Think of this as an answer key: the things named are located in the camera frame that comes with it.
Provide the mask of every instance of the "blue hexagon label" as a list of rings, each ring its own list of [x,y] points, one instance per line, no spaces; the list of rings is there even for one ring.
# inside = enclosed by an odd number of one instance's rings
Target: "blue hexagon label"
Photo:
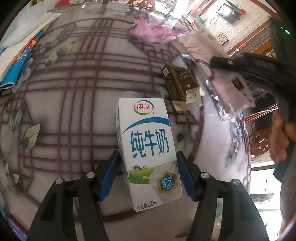
[[[158,191],[165,194],[171,194],[178,186],[176,174],[164,172],[157,180]]]

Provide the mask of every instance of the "hand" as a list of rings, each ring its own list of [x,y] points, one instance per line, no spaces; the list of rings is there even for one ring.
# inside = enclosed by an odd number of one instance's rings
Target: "hand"
[[[274,163],[278,164],[287,157],[286,149],[289,146],[289,139],[296,141],[296,123],[284,124],[280,113],[277,110],[273,113],[269,153]]]

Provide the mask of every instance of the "white milk carton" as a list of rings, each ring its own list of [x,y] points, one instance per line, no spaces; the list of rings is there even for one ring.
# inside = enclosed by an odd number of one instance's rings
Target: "white milk carton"
[[[181,197],[174,140],[163,99],[119,98],[116,129],[133,209],[138,212]]]

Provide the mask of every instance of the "gold hexagon border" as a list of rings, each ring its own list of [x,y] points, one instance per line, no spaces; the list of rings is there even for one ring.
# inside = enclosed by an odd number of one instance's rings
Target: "gold hexagon border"
[[[160,181],[165,175],[173,176],[174,179],[175,179],[175,186],[174,186],[170,191],[164,191],[164,190],[161,190],[160,185],[159,185],[159,181]],[[162,175],[160,178],[157,179],[157,187],[158,187],[158,191],[159,191],[160,193],[171,194],[171,193],[176,189],[177,186],[178,186],[178,182],[177,182],[177,175],[176,175],[176,174],[173,174],[173,173],[170,173],[170,172],[164,172],[163,175]]]

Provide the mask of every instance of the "yili logo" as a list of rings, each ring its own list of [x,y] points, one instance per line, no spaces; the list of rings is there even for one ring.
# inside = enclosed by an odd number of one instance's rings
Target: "yili logo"
[[[147,115],[153,111],[154,105],[149,100],[140,100],[133,106],[134,112],[139,115]]]

